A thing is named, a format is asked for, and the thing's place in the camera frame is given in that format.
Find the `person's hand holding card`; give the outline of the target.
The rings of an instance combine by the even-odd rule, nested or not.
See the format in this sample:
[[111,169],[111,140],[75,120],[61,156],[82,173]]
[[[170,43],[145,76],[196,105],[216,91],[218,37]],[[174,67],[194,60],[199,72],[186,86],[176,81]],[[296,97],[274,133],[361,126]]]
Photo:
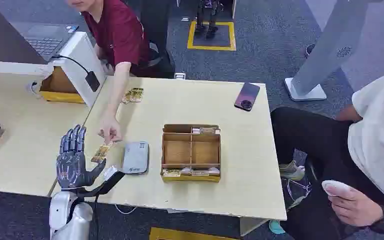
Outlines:
[[105,113],[103,115],[97,134],[103,138],[106,145],[120,142],[123,139],[120,123],[116,120],[115,114]]

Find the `person's hand holding remote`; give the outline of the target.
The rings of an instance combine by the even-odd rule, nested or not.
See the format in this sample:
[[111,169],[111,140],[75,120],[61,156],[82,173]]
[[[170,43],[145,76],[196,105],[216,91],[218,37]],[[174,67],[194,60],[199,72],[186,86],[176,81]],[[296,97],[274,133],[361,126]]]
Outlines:
[[366,227],[384,216],[379,204],[354,188],[345,190],[328,185],[326,189],[331,194],[328,199],[334,213],[348,225]]

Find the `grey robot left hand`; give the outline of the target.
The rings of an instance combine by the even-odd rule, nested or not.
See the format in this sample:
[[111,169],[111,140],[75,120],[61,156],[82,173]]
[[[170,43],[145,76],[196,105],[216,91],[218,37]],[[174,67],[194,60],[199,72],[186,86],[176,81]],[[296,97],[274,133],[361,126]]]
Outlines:
[[106,160],[102,159],[93,170],[87,171],[84,153],[86,131],[86,127],[78,124],[61,137],[56,178],[63,190],[92,186],[106,166]]

